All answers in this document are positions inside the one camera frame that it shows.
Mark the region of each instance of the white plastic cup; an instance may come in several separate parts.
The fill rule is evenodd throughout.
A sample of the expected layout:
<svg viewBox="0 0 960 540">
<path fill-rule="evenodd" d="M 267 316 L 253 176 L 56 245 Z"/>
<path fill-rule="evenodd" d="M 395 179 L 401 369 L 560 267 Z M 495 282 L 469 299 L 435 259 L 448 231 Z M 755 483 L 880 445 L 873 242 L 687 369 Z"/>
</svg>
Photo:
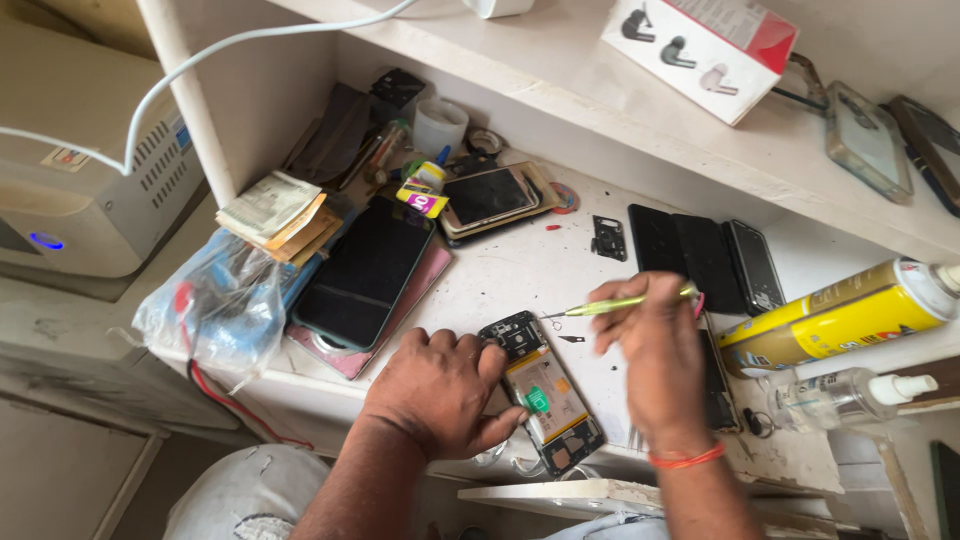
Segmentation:
<svg viewBox="0 0 960 540">
<path fill-rule="evenodd" d="M 450 154 L 456 155 L 464 142 L 470 117 L 452 103 L 439 99 L 417 102 L 414 117 L 414 147 L 426 156 L 435 158 L 449 145 Z"/>
</svg>

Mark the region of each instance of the clear phone case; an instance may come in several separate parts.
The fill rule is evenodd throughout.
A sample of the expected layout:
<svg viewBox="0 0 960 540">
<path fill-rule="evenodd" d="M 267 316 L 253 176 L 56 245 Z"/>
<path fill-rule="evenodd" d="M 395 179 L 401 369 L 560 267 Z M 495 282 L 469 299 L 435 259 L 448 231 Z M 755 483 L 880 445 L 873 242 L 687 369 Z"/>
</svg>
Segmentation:
<svg viewBox="0 0 960 540">
<path fill-rule="evenodd" d="M 849 86 L 827 87 L 827 155 L 887 199 L 913 196 L 903 138 L 896 120 Z"/>
</svg>

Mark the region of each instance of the blue power light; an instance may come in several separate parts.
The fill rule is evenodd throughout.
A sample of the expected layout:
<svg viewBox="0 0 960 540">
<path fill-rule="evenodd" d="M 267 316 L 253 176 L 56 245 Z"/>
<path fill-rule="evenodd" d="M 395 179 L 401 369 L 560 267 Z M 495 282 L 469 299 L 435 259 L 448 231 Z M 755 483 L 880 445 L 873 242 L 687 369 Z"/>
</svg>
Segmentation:
<svg viewBox="0 0 960 540">
<path fill-rule="evenodd" d="M 47 233 L 30 233 L 30 239 L 40 244 L 41 246 L 50 249 L 50 250 L 61 250 L 63 249 L 63 242 L 57 239 L 56 236 Z"/>
</svg>

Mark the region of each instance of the screwdriver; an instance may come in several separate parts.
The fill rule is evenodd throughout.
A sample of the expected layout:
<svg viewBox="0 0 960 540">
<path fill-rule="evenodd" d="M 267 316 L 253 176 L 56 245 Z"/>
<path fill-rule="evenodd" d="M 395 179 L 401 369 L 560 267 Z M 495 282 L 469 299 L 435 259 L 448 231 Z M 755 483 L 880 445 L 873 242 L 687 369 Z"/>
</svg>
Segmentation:
<svg viewBox="0 0 960 540">
<path fill-rule="evenodd" d="M 680 289 L 680 298 L 696 298 L 700 296 L 700 291 L 697 290 L 697 286 L 693 283 L 687 283 L 684 285 L 684 288 Z M 599 302 L 590 302 L 589 304 L 583 304 L 582 306 L 571 307 L 567 311 L 562 313 L 555 313 L 553 315 L 544 315 L 541 319 L 552 319 L 554 317 L 583 317 L 590 315 L 602 315 L 604 313 L 610 313 L 611 311 L 617 311 L 618 309 L 625 309 L 627 307 L 639 306 L 643 304 L 643 301 L 647 299 L 647 295 L 641 294 L 640 296 L 635 296 L 632 298 L 614 298 L 611 300 L 601 300 Z"/>
</svg>

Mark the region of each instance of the earbuds box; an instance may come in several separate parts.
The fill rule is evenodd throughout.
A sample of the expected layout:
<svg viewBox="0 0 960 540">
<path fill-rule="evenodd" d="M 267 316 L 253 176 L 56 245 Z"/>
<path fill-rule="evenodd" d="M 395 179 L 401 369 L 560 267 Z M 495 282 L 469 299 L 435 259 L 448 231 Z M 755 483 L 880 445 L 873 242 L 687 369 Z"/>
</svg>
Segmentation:
<svg viewBox="0 0 960 540">
<path fill-rule="evenodd" d="M 617 0 L 601 38 L 734 125 L 780 80 L 799 32 L 755 2 Z"/>
</svg>

